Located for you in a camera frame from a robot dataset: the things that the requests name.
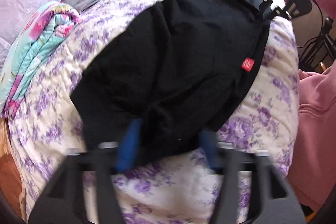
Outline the folded colourful floral quilt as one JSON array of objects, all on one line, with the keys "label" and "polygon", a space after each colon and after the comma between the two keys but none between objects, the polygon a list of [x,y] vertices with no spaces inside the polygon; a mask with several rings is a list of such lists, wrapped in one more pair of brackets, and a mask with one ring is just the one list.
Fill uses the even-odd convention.
[{"label": "folded colourful floral quilt", "polygon": [[1,117],[14,117],[37,70],[81,22],[72,6],[39,8],[12,44],[1,71]]}]

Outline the pink sweatshirt torso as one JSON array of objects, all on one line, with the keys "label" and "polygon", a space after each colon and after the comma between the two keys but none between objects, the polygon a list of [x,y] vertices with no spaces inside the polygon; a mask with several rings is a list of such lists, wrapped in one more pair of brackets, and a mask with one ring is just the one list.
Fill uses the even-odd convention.
[{"label": "pink sweatshirt torso", "polygon": [[319,211],[335,186],[335,65],[298,76],[299,125],[287,179],[299,202]]}]

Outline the brown wooden bedside furniture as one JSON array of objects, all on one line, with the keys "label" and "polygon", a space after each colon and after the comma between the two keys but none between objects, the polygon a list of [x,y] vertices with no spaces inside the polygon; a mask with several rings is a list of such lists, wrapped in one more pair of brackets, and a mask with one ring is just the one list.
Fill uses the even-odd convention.
[{"label": "brown wooden bedside furniture", "polygon": [[1,213],[26,222],[26,191],[13,157],[7,119],[1,118]]}]

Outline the black pants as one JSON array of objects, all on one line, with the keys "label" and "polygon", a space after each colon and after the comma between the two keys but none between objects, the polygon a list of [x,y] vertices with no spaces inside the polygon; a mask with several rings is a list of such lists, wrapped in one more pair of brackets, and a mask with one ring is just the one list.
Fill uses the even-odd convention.
[{"label": "black pants", "polygon": [[270,22],[262,0],[163,0],[135,17],[71,94],[88,150],[142,119],[135,165],[199,147],[249,92]]}]

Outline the purple floral bedspread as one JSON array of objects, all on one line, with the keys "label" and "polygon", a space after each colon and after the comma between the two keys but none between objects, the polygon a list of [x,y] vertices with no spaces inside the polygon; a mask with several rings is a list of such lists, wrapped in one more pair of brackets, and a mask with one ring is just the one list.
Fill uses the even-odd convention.
[{"label": "purple floral bedspread", "polygon": [[102,0],[35,73],[8,119],[26,189],[64,223],[208,223],[217,143],[288,174],[298,130],[290,20],[262,0]]}]

